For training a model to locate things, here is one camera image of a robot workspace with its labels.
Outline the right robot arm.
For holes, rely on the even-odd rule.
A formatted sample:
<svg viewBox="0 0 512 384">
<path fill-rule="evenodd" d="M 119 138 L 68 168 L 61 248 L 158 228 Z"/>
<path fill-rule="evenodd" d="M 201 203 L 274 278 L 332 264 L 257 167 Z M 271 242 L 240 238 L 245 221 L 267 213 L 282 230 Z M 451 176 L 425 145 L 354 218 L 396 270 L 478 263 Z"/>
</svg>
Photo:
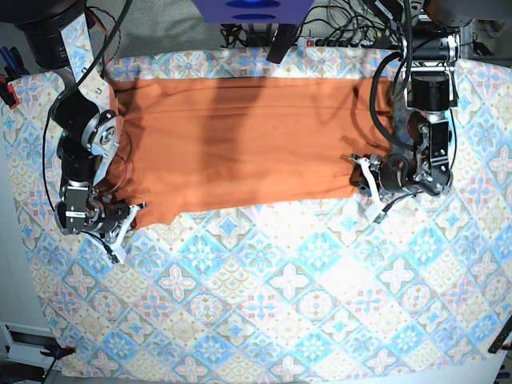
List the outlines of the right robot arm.
<svg viewBox="0 0 512 384">
<path fill-rule="evenodd" d="M 122 241 L 145 203 L 130 205 L 101 194 L 102 181 L 120 146 L 123 118 L 111 85 L 97 71 L 131 3 L 125 2 L 98 53 L 93 53 L 84 1 L 3 1 L 1 21 L 24 33 L 40 67 L 55 72 L 64 90 L 46 120 L 62 128 L 57 145 L 62 176 L 50 208 L 64 235 L 85 234 L 108 265 L 124 263 Z"/>
</svg>

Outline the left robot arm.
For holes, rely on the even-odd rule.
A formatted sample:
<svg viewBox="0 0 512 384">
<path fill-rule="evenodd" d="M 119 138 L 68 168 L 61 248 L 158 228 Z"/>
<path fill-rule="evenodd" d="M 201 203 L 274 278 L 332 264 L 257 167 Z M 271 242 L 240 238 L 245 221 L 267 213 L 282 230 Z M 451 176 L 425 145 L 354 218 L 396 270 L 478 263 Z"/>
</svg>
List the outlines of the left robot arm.
<svg viewBox="0 0 512 384">
<path fill-rule="evenodd" d="M 378 132 L 400 149 L 386 156 L 352 154 L 350 184 L 371 198 L 366 216 L 381 223 L 390 210 L 406 198 L 420 194 L 438 197 L 448 193 L 457 143 L 453 109 L 458 104 L 455 63 L 460 57 L 461 28 L 471 19 L 453 1 L 424 1 L 417 15 L 410 1 L 367 1 L 366 6 L 399 35 L 395 52 L 378 65 L 370 88 L 370 117 Z M 376 111 L 378 83 L 383 70 L 400 62 L 391 96 L 402 100 L 410 112 L 404 142 L 390 133 Z"/>
</svg>

